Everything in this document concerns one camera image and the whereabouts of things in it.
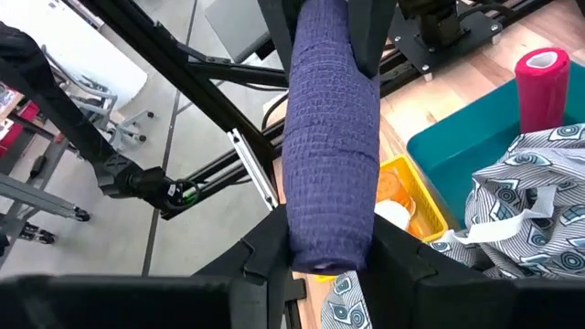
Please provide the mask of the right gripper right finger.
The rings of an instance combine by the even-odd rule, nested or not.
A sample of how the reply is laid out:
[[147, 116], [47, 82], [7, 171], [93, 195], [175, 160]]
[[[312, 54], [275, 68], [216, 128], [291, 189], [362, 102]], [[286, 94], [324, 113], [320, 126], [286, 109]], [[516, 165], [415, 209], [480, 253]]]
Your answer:
[[[367, 77], [378, 75], [379, 62], [397, 0], [349, 0], [349, 30], [359, 70]], [[385, 218], [375, 216], [372, 247], [367, 256], [369, 274], [410, 271], [421, 265], [422, 243]]]

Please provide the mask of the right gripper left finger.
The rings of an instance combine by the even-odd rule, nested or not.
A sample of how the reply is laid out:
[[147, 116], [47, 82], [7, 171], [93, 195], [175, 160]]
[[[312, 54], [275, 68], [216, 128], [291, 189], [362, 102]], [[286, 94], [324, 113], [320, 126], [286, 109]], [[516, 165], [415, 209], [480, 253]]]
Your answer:
[[[294, 25], [297, 16], [296, 0], [258, 0], [285, 72], [290, 71]], [[287, 267], [287, 226], [285, 216], [278, 212], [279, 204], [240, 243], [250, 251], [242, 269], [249, 275], [266, 277], [271, 268]]]

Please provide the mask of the orange pill bottle white cap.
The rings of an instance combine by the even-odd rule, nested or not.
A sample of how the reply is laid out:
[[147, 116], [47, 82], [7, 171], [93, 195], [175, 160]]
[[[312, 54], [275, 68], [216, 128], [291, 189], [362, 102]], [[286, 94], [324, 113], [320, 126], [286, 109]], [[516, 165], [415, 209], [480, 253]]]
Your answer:
[[375, 213], [418, 239], [426, 239], [433, 233], [431, 224], [419, 214], [417, 208], [410, 212], [400, 203], [385, 199], [376, 203]]

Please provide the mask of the purple bandage roll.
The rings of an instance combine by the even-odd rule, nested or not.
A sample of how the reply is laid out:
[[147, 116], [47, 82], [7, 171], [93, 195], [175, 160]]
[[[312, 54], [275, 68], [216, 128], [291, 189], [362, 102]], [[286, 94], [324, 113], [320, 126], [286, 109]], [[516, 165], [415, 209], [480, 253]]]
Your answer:
[[346, 0], [305, 0], [292, 51], [282, 145], [294, 271], [364, 267], [379, 171], [378, 78], [354, 59]]

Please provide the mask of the grey patterned hospital gown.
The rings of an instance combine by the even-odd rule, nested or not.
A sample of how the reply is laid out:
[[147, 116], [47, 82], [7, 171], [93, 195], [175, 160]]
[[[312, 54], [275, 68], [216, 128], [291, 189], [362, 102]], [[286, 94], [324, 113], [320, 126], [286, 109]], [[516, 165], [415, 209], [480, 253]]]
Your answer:
[[350, 271], [323, 329], [585, 329], [585, 123], [518, 135], [473, 173], [465, 229], [421, 265]]

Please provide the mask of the magenta bandage roll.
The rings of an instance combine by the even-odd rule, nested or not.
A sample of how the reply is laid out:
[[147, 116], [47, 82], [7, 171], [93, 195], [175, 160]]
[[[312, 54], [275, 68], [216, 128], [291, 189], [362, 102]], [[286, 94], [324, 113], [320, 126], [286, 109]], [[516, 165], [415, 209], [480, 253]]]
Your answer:
[[539, 48], [526, 53], [515, 67], [521, 133], [562, 125], [570, 72], [562, 48]]

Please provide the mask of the yellow plastic basket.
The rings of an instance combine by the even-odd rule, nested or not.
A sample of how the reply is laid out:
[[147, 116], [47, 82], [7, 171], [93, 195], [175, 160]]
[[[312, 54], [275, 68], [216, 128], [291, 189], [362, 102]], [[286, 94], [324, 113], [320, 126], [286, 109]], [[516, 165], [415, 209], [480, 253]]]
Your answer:
[[394, 159], [387, 160], [381, 164], [380, 172], [389, 170], [393, 170], [398, 174], [404, 187], [405, 196], [403, 200], [398, 203], [406, 207], [410, 212], [414, 212], [415, 208], [417, 208], [419, 214], [422, 215], [433, 228], [433, 233], [429, 237], [420, 240], [431, 242], [440, 238], [447, 230], [448, 224], [433, 200], [431, 192], [424, 184], [415, 165], [406, 155], [399, 155]]

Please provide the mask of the silver aluminium bar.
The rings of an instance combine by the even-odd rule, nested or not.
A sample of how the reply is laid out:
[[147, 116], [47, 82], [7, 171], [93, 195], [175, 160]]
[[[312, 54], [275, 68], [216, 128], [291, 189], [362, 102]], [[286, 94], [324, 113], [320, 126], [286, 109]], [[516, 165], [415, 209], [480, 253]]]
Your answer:
[[269, 210], [275, 209], [279, 205], [276, 191], [247, 140], [236, 128], [227, 135], [265, 205]]

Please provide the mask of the teal plastic tray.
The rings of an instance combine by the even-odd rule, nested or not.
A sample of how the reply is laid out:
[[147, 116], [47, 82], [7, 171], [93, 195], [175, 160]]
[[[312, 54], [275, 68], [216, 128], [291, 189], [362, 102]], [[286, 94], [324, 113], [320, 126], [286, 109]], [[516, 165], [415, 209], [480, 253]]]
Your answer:
[[472, 173], [495, 163], [519, 134], [518, 92], [510, 80], [408, 140], [450, 228], [464, 226]]

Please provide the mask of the grey desk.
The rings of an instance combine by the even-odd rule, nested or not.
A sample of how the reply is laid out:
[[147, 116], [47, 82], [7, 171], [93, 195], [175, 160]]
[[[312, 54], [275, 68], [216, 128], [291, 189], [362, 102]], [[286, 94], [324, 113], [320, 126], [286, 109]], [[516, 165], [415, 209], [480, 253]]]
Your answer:
[[231, 59], [265, 59], [274, 50], [257, 0], [214, 0], [205, 17]]

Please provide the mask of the grey wheeled chair base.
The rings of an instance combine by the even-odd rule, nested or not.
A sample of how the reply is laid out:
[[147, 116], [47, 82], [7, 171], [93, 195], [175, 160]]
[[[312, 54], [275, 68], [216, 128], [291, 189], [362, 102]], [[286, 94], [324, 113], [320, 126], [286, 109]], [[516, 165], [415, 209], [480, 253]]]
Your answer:
[[48, 60], [52, 72], [64, 79], [59, 84], [61, 88], [66, 84], [72, 84], [82, 91], [82, 94], [69, 91], [66, 94], [116, 150], [122, 148], [125, 140], [133, 139], [138, 143], [147, 141], [147, 136], [140, 132], [139, 121], [153, 119], [152, 111], [142, 110], [134, 116], [124, 118], [115, 110], [118, 102], [116, 94], [95, 80], [70, 73], [49, 53], [45, 44], [41, 45], [41, 51]]

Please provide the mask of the grey wheeled stand leg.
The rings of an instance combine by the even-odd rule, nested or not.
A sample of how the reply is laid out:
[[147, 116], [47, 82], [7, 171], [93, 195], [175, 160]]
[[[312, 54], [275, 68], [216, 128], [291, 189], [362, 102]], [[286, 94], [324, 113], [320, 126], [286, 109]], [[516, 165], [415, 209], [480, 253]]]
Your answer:
[[13, 201], [6, 214], [0, 212], [0, 232], [12, 238], [53, 244], [57, 239], [53, 233], [28, 222], [40, 211], [79, 222], [90, 220], [90, 213], [75, 204], [7, 175], [0, 175], [0, 196]]

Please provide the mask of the white background table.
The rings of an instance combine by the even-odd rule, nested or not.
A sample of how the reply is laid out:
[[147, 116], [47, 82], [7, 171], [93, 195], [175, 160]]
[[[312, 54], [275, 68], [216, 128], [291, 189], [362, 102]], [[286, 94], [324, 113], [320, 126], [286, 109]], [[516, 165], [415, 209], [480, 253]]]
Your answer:
[[143, 69], [59, 0], [0, 0], [0, 21], [46, 47], [69, 73], [107, 87], [119, 108], [147, 81]]

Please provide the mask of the red crate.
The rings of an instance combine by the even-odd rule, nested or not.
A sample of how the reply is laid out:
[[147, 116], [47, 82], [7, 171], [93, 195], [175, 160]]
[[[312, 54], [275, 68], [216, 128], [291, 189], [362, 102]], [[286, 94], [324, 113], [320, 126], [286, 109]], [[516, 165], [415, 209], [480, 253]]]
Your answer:
[[[20, 113], [17, 114], [17, 116], [32, 122], [38, 113], [38, 106], [35, 103], [29, 103]], [[24, 127], [22, 124], [14, 122], [8, 129], [7, 133], [0, 133], [0, 158], [7, 154], [8, 150], [14, 144], [16, 138], [20, 135], [23, 129]]]

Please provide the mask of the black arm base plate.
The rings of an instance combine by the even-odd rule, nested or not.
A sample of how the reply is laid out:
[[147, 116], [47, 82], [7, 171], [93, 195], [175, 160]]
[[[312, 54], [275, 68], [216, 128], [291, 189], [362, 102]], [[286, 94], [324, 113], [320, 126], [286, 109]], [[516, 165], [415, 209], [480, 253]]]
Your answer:
[[458, 57], [493, 40], [502, 25], [489, 17], [486, 5], [463, 0], [422, 0], [395, 11], [388, 38], [425, 77]]

